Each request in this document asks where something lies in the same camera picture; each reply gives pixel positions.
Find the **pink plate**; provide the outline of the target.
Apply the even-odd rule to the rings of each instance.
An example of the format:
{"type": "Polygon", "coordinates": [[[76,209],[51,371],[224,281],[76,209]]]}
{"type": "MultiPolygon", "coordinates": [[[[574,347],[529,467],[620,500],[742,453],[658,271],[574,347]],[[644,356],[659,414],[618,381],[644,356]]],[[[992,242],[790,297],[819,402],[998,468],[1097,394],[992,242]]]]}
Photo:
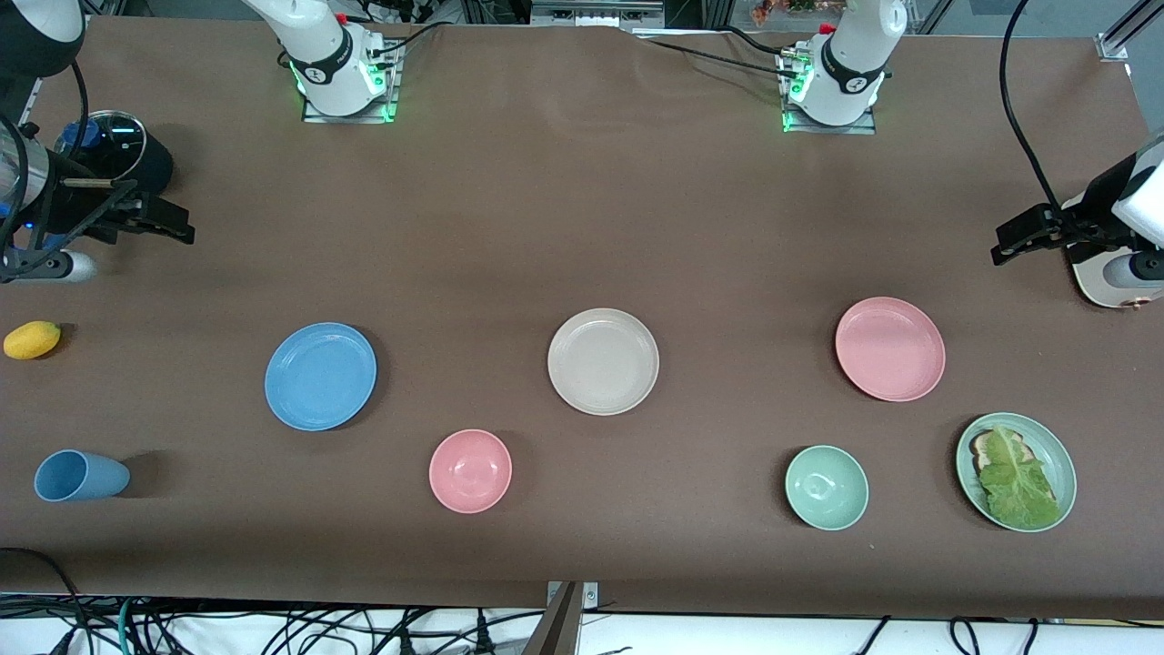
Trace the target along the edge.
{"type": "Polygon", "coordinates": [[[837,325],[833,349],[849,380],[887,403],[925,397],[947,368],[947,349],[934,320],[890,296],[849,307],[837,325]]]}

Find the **blue plate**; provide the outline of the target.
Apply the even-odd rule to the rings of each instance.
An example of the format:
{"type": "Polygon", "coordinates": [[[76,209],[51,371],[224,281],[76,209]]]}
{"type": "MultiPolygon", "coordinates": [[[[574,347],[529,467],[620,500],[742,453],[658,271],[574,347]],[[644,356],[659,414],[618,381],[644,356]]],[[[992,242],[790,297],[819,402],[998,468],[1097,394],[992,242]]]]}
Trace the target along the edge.
{"type": "Polygon", "coordinates": [[[356,417],[371,398],[376,353],[347,323],[306,325],[267,362],[267,406],[296,430],[329,430],[356,417]]]}

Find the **glass lid with blue knob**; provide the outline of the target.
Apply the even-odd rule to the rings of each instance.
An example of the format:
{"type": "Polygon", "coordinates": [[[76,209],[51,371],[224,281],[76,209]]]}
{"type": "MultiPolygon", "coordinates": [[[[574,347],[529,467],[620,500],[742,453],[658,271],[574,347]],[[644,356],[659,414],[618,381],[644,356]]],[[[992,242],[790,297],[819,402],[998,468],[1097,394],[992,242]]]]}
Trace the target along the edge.
{"type": "Polygon", "coordinates": [[[54,150],[95,177],[116,179],[141,161],[146,140],[146,128],[136,118],[104,109],[68,124],[55,138],[54,150]]]}

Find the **beige wooden board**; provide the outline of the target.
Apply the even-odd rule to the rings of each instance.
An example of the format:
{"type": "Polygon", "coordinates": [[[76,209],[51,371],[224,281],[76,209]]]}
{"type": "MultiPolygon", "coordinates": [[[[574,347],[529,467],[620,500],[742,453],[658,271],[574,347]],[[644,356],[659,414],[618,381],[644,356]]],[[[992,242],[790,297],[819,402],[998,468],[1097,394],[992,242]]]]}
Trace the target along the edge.
{"type": "Polygon", "coordinates": [[[1081,242],[1069,245],[1066,257],[1077,287],[1095,306],[1138,309],[1164,299],[1164,248],[1110,249],[1081,242]]]}

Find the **yellow lemon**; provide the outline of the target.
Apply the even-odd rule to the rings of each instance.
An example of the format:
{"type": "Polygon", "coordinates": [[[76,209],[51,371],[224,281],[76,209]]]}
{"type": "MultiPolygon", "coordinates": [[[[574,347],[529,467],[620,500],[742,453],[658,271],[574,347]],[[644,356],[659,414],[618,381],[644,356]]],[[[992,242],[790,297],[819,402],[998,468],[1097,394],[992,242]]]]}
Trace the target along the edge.
{"type": "Polygon", "coordinates": [[[59,325],[37,320],[14,328],[3,339],[3,354],[9,359],[37,359],[54,353],[59,344],[59,325]]]}

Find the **toasted bread slice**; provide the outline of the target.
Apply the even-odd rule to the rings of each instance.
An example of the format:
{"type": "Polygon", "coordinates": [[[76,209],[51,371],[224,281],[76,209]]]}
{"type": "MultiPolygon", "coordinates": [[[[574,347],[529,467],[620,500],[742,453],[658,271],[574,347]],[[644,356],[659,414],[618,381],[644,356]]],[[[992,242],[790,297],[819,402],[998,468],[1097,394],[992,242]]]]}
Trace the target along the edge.
{"type": "Polygon", "coordinates": [[[996,427],[977,435],[968,444],[968,450],[977,474],[982,474],[993,464],[1017,468],[1037,460],[1024,437],[1017,430],[1005,427],[996,427]]]}

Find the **green plate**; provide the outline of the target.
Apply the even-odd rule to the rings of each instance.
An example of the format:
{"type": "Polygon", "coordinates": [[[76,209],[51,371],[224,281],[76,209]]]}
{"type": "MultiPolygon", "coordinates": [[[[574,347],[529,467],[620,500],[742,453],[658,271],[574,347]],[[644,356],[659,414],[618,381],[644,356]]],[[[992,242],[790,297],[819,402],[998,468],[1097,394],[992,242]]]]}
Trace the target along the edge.
{"type": "MultiPolygon", "coordinates": [[[[998,525],[1005,529],[1017,531],[1008,528],[996,519],[993,519],[987,514],[986,499],[984,494],[984,489],[978,484],[978,474],[973,467],[971,450],[968,450],[968,444],[971,444],[972,439],[977,435],[982,434],[982,432],[991,430],[994,427],[1006,427],[1017,430],[1025,439],[1027,444],[1029,444],[1037,458],[1042,460],[1044,463],[1044,472],[1050,480],[1050,485],[1053,489],[1053,493],[1057,499],[1059,499],[1059,506],[1062,510],[1062,517],[1051,527],[1043,531],[1051,531],[1052,528],[1059,526],[1065,518],[1071,514],[1074,510],[1074,501],[1078,494],[1078,480],[1074,469],[1074,463],[1069,451],[1060,442],[1059,437],[1056,437],[1051,430],[1045,428],[1043,423],[1034,418],[1028,418],[1016,413],[991,413],[975,418],[964,428],[963,435],[958,439],[954,447],[954,474],[964,494],[968,498],[968,501],[981,513],[984,517],[989,519],[991,522],[998,525]]],[[[1017,531],[1017,532],[1042,532],[1042,531],[1017,531]]]]}

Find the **green lettuce leaf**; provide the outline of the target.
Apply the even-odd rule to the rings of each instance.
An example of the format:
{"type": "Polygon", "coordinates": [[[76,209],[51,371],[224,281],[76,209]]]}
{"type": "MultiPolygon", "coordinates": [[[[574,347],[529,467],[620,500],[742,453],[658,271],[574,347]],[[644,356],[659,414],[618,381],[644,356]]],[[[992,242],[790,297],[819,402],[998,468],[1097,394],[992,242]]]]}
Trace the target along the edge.
{"type": "Polygon", "coordinates": [[[1039,458],[1017,468],[993,464],[978,474],[978,484],[984,489],[987,514],[1008,528],[1043,531],[1062,517],[1059,499],[1039,458]]]}

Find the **blue cup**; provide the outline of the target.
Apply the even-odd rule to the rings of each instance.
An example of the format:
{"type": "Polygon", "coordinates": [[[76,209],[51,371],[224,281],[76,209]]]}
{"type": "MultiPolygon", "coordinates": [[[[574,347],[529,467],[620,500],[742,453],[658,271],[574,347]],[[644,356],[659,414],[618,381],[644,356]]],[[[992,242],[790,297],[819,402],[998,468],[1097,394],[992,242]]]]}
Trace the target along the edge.
{"type": "Polygon", "coordinates": [[[101,500],[125,492],[132,474],[118,460],[95,453],[61,450],[38,465],[34,491],[42,501],[101,500]]]}

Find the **green bowl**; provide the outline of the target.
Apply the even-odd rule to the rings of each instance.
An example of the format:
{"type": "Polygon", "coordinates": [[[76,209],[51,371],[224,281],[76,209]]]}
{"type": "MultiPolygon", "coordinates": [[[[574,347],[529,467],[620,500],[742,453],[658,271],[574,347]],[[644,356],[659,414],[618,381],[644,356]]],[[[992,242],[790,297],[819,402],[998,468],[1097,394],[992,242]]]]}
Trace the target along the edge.
{"type": "Polygon", "coordinates": [[[860,522],[868,510],[868,476],[843,448],[811,444],[788,464],[785,494],[790,508],[808,526],[844,531],[860,522]]]}

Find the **orange flowers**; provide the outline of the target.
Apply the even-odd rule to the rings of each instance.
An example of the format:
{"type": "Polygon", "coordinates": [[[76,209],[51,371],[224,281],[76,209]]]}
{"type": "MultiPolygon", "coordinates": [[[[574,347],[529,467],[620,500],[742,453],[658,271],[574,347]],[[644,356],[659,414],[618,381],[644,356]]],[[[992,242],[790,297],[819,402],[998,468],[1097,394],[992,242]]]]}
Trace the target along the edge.
{"type": "Polygon", "coordinates": [[[757,0],[748,9],[753,24],[765,24],[772,15],[802,16],[826,10],[831,0],[757,0]]]}

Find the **pink bowl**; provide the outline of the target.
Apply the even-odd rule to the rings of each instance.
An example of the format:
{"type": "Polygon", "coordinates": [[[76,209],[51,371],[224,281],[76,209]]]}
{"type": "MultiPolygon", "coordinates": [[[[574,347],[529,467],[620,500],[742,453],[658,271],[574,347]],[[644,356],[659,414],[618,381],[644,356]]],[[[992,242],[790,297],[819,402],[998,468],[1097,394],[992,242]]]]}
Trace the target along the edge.
{"type": "Polygon", "coordinates": [[[512,474],[508,444],[482,428],[464,428],[443,437],[428,467],[436,501],[466,515],[492,510],[508,493],[512,474]]]}

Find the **brown table cover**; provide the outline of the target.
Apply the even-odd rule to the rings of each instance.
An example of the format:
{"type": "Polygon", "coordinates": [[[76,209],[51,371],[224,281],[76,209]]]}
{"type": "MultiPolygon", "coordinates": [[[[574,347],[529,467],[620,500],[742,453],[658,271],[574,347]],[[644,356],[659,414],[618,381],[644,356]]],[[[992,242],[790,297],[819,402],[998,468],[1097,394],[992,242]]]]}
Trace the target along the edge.
{"type": "Polygon", "coordinates": [[[45,359],[0,354],[0,590],[533,607],[598,581],[618,612],[1164,618],[1164,307],[1098,309],[1060,252],[994,266],[1039,201],[998,98],[1000,41],[903,40],[873,136],[786,133],[778,84],[612,28],[446,26],[405,58],[392,124],[304,124],[260,21],[95,17],[92,104],[177,163],[196,244],[85,241],[80,285],[0,287],[0,339],[66,323],[45,359]],[[945,343],[936,389],[865,394],[833,336],[890,296],[945,343]],[[585,309],[660,353],[615,417],[558,397],[547,353],[585,309]],[[296,430],[267,362],[347,323],[378,365],[360,413],[296,430]],[[1034,418],[1078,480],[1051,531],[994,525],[954,447],[1034,418]],[[443,437],[482,428],[513,474],[445,510],[443,437]],[[788,464],[856,457],[868,510],[802,521],[788,464]],[[79,450],[125,492],[42,501],[79,450]]]}

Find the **beige plate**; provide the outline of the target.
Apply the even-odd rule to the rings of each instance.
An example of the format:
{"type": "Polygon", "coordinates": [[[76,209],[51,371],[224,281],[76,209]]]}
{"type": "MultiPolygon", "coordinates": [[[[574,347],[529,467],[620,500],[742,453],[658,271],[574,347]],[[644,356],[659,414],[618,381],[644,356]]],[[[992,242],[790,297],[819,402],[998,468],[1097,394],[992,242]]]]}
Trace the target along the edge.
{"type": "Polygon", "coordinates": [[[660,373],[656,340],[622,309],[585,309],[554,333],[547,373],[558,397],[592,417],[615,417],[651,394],[660,373]]]}

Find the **grey metal box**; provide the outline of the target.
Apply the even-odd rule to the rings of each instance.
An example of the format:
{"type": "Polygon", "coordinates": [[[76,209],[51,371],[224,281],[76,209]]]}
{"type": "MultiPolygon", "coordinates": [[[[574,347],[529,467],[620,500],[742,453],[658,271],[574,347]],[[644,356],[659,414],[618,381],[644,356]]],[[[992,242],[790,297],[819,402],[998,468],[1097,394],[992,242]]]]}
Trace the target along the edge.
{"type": "Polygon", "coordinates": [[[663,29],[663,0],[528,0],[528,24],[663,29]]]}

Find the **grey metal pole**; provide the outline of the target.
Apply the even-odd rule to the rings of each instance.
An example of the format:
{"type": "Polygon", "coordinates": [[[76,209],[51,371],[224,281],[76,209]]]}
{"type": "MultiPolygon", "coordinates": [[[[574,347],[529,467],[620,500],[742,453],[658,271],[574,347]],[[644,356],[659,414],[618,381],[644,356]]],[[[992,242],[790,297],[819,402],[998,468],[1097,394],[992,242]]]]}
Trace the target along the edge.
{"type": "Polygon", "coordinates": [[[585,599],[585,583],[558,583],[521,655],[577,655],[579,627],[585,599]]]}

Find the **silver metal bracket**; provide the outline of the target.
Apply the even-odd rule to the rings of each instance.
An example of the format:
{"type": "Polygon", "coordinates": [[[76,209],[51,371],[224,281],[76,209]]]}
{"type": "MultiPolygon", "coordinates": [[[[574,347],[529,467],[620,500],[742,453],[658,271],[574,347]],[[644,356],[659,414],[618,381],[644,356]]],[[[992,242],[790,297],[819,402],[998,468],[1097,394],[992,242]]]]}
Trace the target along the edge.
{"type": "MultiPolygon", "coordinates": [[[[560,589],[565,583],[562,581],[549,581],[547,584],[547,606],[552,605],[554,597],[558,595],[558,589],[560,589]]],[[[599,583],[598,581],[585,581],[585,583],[579,584],[582,593],[582,608],[585,612],[591,610],[597,610],[599,607],[599,583]]]]}

